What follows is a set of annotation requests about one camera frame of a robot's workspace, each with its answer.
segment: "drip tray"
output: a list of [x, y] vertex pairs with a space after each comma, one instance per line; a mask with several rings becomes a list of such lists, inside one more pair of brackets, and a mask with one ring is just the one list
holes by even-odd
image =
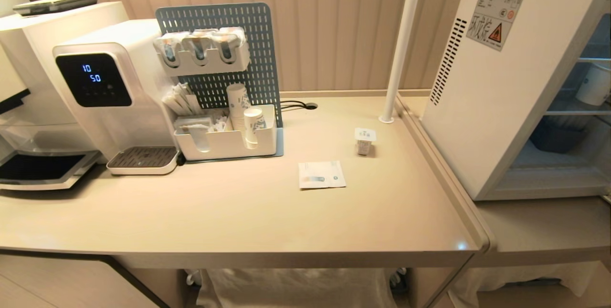
[[99, 151], [37, 153], [14, 151], [0, 160], [0, 189], [68, 189], [98, 160]]
[[176, 168], [175, 147], [131, 147], [118, 153], [106, 165], [116, 175], [164, 175]]

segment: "sticker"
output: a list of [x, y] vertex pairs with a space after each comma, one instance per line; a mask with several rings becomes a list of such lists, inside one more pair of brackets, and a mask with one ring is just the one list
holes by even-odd
[[478, 0], [467, 37], [501, 51], [523, 0]]

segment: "time display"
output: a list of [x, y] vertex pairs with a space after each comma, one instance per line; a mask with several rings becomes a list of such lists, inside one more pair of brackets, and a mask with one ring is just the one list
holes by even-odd
[[107, 53], [61, 55], [55, 59], [77, 103], [84, 107], [130, 106], [131, 97], [115, 60]]

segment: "pegboard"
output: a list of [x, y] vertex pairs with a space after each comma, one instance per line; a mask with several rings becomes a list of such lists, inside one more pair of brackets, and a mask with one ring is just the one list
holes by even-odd
[[244, 29], [251, 52], [246, 71], [179, 76], [197, 95], [202, 108], [227, 107], [225, 88], [245, 84], [253, 105], [274, 104], [277, 127], [282, 127], [278, 71], [275, 62], [271, 12], [266, 3], [236, 3], [163, 7], [155, 12], [162, 34], [194, 29], [239, 26]]

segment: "vent grille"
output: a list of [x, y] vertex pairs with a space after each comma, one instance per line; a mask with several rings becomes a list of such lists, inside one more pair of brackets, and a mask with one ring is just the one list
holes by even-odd
[[431, 91], [430, 100], [435, 105], [439, 104], [439, 101], [441, 100], [441, 93], [443, 93], [448, 77], [450, 77], [450, 69], [452, 68], [452, 64], [454, 64], [454, 59], [456, 58], [456, 53], [458, 52], [458, 45], [460, 45], [460, 40], [462, 40], [466, 30], [467, 21], [456, 18], [456, 22], [454, 23], [454, 26], [452, 26], [452, 33], [448, 39], [448, 45], [445, 47], [445, 53], [443, 54], [439, 71], [437, 72], [435, 84]]

